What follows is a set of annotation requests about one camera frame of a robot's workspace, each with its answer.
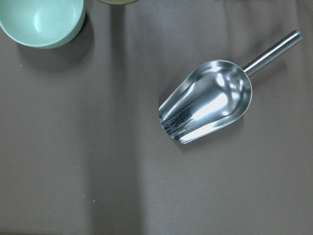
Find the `steel scoop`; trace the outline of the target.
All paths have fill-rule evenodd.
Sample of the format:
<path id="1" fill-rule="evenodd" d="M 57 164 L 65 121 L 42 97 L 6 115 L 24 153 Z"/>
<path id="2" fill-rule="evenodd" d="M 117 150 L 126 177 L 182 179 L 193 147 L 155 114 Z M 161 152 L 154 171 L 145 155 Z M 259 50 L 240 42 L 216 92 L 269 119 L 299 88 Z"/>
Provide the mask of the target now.
<path id="1" fill-rule="evenodd" d="M 200 65 L 160 105 L 161 127 L 187 144 L 236 122 L 252 101 L 250 77 L 302 39 L 294 30 L 243 67 L 227 60 Z"/>

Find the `mint green bowl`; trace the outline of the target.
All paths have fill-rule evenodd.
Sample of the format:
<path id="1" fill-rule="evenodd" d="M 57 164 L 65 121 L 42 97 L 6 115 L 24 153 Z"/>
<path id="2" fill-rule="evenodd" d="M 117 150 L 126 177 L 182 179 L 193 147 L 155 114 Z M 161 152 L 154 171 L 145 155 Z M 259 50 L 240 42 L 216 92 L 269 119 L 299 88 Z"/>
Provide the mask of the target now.
<path id="1" fill-rule="evenodd" d="M 86 14 L 83 0 L 2 0 L 0 26 L 15 42 L 51 49 L 70 42 Z"/>

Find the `wooden cup holder stand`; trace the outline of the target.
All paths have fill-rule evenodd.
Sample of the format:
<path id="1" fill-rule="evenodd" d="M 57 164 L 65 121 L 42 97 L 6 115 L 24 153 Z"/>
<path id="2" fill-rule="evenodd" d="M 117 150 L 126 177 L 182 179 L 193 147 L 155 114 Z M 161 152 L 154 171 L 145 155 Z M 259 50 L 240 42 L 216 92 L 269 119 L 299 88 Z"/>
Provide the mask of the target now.
<path id="1" fill-rule="evenodd" d="M 99 1 L 103 3 L 107 3 L 107 4 L 123 5 L 123 4 L 133 3 L 136 0 L 99 0 Z"/>

